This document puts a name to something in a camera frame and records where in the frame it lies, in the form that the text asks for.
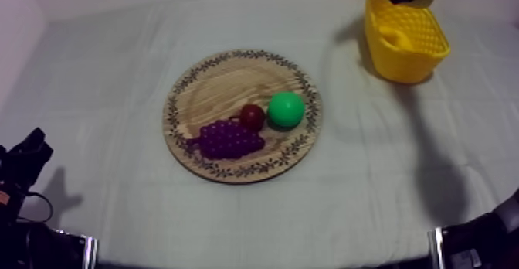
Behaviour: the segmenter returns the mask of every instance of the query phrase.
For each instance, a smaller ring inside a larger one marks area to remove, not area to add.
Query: grape
[[[199,137],[188,139],[186,144],[191,150],[198,147],[209,159],[238,159],[263,149],[265,140],[238,122],[218,120],[201,127]]]

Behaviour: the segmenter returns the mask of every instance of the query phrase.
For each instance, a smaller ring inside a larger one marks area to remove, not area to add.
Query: wood grain
[[[265,148],[237,160],[209,160],[187,149],[200,127],[237,115],[244,104],[265,111],[270,98],[293,91],[305,101],[305,117],[290,131],[267,125],[259,133]],[[322,121],[321,96],[310,78],[282,56],[263,50],[231,50],[196,63],[175,83],[166,99],[163,128],[169,150],[189,171],[229,184],[263,181],[298,163],[314,144]]]

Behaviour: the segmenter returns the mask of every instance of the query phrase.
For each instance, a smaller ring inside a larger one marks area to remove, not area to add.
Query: white table
[[[395,89],[362,64],[362,12],[362,0],[185,0],[53,23],[0,143],[47,133],[55,153],[34,190],[54,203],[51,225],[100,238],[103,260],[337,268],[424,255],[427,230],[519,186],[519,30],[440,10],[452,54],[430,81]],[[176,79],[234,48],[293,60],[324,102],[309,155],[251,186],[187,172],[161,133]]]

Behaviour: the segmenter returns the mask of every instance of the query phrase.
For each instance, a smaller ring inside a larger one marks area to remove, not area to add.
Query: plastic basket
[[[366,0],[365,33],[375,69],[399,83],[424,81],[450,53],[449,43],[428,9]]]

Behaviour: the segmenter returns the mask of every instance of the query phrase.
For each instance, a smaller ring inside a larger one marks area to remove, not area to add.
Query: black cable
[[[26,221],[27,223],[46,223],[48,222],[50,219],[53,218],[53,215],[54,215],[54,208],[53,208],[53,205],[52,203],[50,203],[50,200],[47,199],[43,194],[40,194],[40,193],[37,193],[37,192],[27,192],[26,196],[30,197],[30,196],[38,196],[40,199],[43,199],[47,205],[49,206],[49,216],[47,216],[46,219],[44,220],[30,220],[30,219],[27,219],[23,216],[19,216],[18,217],[18,220],[24,220]]]

